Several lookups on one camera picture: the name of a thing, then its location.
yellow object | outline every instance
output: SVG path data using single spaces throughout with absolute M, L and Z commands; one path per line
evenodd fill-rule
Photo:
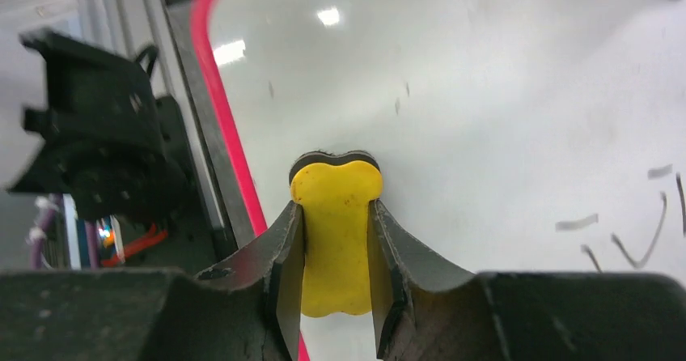
M 382 187 L 381 172 L 359 160 L 309 164 L 293 177 L 290 195 L 305 214 L 306 316 L 371 311 L 366 231 L 369 202 Z

floor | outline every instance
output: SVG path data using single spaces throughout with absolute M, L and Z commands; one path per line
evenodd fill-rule
M 684 13 L 684 0 L 217 0 L 208 33 L 267 224 L 298 156 L 364 149 L 400 223 L 468 270 L 593 271 L 590 249 L 632 271 L 613 239 L 638 260 L 660 225 L 638 266 L 686 283 Z M 302 328 L 311 359 L 374 359 L 368 315 Z

white surface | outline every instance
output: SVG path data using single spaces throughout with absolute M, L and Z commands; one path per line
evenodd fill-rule
M 317 13 L 336 8 L 326 27 Z M 686 282 L 684 0 L 218 0 L 210 40 L 271 223 L 302 153 L 364 149 L 404 227 L 469 270 L 646 270 Z M 555 223 L 598 213 L 599 223 Z M 303 319 L 315 361 L 373 359 L 369 316 Z

orange object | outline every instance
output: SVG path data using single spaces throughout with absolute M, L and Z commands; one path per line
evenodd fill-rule
M 150 230 L 141 238 L 134 240 L 124 246 L 124 259 L 127 259 L 134 254 L 138 254 L 143 250 L 155 246 L 165 240 L 169 236 L 166 230 L 161 230 L 157 232 L 157 226 L 152 225 Z M 108 259 L 100 261 L 100 265 L 103 267 L 112 267 L 120 264 L 119 256 L 115 255 Z

red frame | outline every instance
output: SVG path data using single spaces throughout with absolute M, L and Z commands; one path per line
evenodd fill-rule
M 234 168 L 240 194 L 248 211 L 250 224 L 256 236 L 259 236 L 267 230 L 265 215 L 262 213 L 262 206 L 257 197 L 255 185 L 252 183 L 248 161 L 245 159 L 243 145 L 240 142 L 233 114 L 231 114 L 227 93 L 224 90 L 224 84 L 219 75 L 219 68 L 214 60 L 212 44 L 208 36 L 210 16 L 214 4 L 215 0 L 195 0 L 191 12 L 191 37 L 202 76 L 205 78 L 205 85 L 214 106 L 214 113 L 219 122 L 219 129 L 222 131 L 224 144 L 227 147 L 231 166 Z M 310 361 L 302 334 L 300 335 L 298 359 L 299 361 Z

